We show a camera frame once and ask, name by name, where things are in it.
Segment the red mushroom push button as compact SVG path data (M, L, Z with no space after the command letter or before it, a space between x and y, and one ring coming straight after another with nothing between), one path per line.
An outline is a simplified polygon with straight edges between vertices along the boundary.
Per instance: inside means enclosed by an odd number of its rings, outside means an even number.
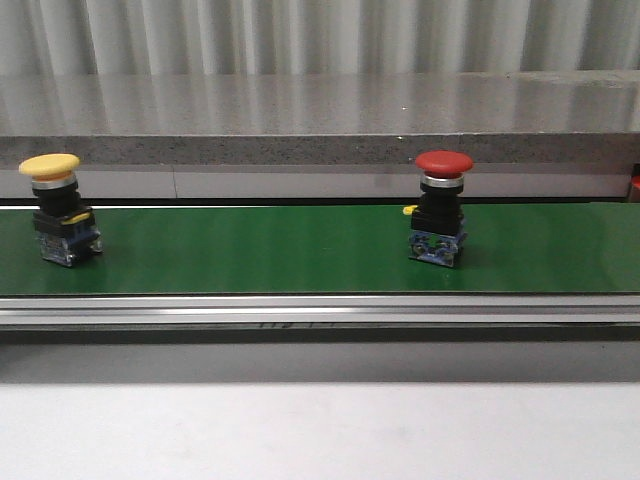
M467 236L459 195L473 160L464 153L434 150L419 154L415 164L423 172L422 195L403 209L411 217L410 258L452 268Z

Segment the yellow mushroom push button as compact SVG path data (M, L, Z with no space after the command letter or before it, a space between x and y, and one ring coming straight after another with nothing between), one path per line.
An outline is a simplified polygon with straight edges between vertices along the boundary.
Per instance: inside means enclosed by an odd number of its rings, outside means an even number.
M22 161L19 172L31 178L38 210L33 213L41 257L73 267L103 253L103 242L93 209L78 191L75 169L80 158L51 153Z

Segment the green conveyor belt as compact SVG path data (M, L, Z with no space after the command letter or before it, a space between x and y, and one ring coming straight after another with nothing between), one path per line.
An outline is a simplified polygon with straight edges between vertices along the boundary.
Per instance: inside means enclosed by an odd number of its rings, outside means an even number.
M113 208L104 252L42 260L28 210L1 214L3 295L635 292L639 208L471 204L452 268L409 256L398 205Z

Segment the grey speckled stone counter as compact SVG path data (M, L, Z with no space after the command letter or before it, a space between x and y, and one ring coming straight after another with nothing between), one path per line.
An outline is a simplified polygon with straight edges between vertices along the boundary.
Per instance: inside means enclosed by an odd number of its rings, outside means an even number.
M639 165L635 71L72 75L1 80L1 197L18 164L79 156L93 199L409 198L415 157L474 160L475 198L622 197Z

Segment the red plastic tray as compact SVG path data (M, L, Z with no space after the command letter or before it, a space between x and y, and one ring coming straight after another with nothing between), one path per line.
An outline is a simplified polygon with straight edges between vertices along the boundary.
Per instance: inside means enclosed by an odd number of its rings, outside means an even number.
M631 203L640 202L640 164L633 166L627 200Z

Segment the white pleated curtain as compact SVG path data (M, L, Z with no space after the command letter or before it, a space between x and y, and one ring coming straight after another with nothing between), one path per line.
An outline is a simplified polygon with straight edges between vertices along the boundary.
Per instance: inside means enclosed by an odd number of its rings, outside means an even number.
M635 1L5 1L5 75L635 70Z

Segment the aluminium conveyor frame rail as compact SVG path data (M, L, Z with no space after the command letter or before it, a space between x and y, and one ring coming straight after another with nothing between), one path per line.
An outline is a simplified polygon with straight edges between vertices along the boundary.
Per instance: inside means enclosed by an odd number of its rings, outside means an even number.
M128 295L8 297L18 329L401 327L639 323L636 294Z

